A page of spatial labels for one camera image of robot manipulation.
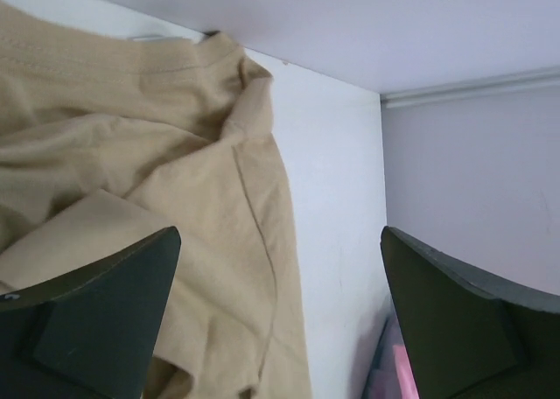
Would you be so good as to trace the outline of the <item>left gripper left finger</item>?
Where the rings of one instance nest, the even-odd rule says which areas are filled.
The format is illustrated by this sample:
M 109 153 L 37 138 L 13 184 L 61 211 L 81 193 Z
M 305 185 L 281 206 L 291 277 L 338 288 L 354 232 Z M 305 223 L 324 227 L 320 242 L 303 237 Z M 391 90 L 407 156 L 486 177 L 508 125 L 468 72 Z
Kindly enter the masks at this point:
M 141 396 L 181 246 L 167 227 L 1 296 L 3 398 Z

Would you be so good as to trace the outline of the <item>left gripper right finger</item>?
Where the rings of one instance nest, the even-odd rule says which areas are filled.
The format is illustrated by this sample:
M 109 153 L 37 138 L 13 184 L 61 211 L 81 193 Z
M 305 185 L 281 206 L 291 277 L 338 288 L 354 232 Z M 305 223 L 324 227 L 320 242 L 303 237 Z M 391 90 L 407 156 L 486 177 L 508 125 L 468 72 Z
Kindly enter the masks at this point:
M 381 233 L 388 286 L 422 398 L 557 398 L 559 297 Z

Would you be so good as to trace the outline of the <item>beige t shirt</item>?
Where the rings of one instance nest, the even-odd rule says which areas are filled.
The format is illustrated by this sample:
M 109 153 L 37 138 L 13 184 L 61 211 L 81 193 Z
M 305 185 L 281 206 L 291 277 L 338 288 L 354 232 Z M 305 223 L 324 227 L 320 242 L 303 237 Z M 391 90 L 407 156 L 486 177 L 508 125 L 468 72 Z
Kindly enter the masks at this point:
M 311 397 L 271 82 L 221 33 L 120 40 L 3 4 L 2 292 L 175 227 L 141 397 Z

